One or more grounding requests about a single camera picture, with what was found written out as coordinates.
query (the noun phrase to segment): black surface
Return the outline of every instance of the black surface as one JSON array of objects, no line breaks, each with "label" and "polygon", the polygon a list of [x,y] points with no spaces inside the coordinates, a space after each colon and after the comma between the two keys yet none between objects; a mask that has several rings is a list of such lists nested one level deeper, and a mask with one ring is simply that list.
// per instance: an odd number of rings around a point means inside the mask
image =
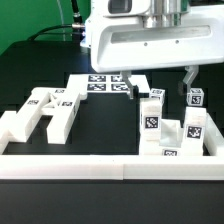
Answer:
[{"label": "black surface", "polygon": [[48,144],[43,117],[27,143],[9,143],[4,154],[137,154],[138,100],[127,94],[89,94],[81,103],[65,145]]},{"label": "black surface", "polygon": [[[89,56],[74,44],[15,43],[0,57],[0,112],[18,110],[36,86],[65,87],[72,72],[93,72]],[[166,90],[163,116],[183,121],[185,97],[179,96],[177,91],[178,82],[186,74],[184,68],[144,73],[151,87]],[[221,131],[224,128],[223,83],[223,64],[200,66],[200,74],[193,83],[193,87],[203,88],[204,106]],[[82,122],[82,115],[79,116],[78,123]],[[35,137],[28,142],[31,147],[35,141],[38,144],[46,141],[41,135],[48,123],[48,118],[39,123]],[[0,180],[1,224],[222,224],[223,208],[223,181]]]}]

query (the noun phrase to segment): cube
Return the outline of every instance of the cube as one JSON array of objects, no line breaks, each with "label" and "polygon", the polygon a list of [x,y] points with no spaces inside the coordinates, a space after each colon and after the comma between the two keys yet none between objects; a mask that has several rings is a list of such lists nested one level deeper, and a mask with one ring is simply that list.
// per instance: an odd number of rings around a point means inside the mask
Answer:
[{"label": "cube", "polygon": [[191,88],[187,94],[188,106],[200,107],[203,105],[204,92],[200,88]]},{"label": "cube", "polygon": [[143,98],[140,101],[140,133],[148,141],[161,137],[162,104],[158,98]]},{"label": "cube", "polygon": [[182,147],[202,148],[207,112],[205,108],[187,107],[184,121]]},{"label": "cube", "polygon": [[164,89],[154,89],[152,88],[149,93],[150,98],[158,98],[163,105],[165,100],[165,90]]}]

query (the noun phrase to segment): stacked blocks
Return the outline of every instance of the stacked blocks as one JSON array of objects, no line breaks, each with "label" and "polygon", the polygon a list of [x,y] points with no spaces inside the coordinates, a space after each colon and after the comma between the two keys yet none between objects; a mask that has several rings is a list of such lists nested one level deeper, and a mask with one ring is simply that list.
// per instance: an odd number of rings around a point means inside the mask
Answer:
[{"label": "stacked blocks", "polygon": [[202,150],[206,119],[205,108],[186,107],[182,148]]},{"label": "stacked blocks", "polygon": [[165,90],[152,88],[149,93],[150,98],[158,98],[163,105],[165,99]]},{"label": "stacked blocks", "polygon": [[147,141],[159,141],[161,137],[162,104],[158,98],[140,100],[140,133]]},{"label": "stacked blocks", "polygon": [[200,107],[203,105],[204,92],[200,88],[191,88],[187,94],[188,106]]}]

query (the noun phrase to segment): green background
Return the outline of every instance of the green background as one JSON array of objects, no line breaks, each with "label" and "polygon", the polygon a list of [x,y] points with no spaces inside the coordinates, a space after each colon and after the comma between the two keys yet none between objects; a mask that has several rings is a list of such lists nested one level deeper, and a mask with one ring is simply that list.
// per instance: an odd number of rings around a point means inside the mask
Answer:
[{"label": "green background", "polygon": [[[65,24],[73,22],[70,0],[60,0]],[[79,9],[86,19],[90,0],[78,0]],[[0,0],[0,54],[13,42],[26,40],[39,30],[61,24],[57,0]],[[62,36],[44,35],[38,39],[63,40]]]}]

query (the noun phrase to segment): white cable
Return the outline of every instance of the white cable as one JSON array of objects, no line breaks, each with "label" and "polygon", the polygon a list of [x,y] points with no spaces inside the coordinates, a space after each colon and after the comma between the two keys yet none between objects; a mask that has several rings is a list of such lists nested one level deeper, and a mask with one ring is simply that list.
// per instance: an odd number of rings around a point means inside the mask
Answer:
[{"label": "white cable", "polygon": [[57,3],[58,3],[58,9],[59,9],[59,12],[60,12],[60,17],[61,17],[61,24],[64,25],[65,24],[65,21],[64,21],[63,10],[62,10],[62,7],[61,7],[61,1],[60,0],[57,0]]}]

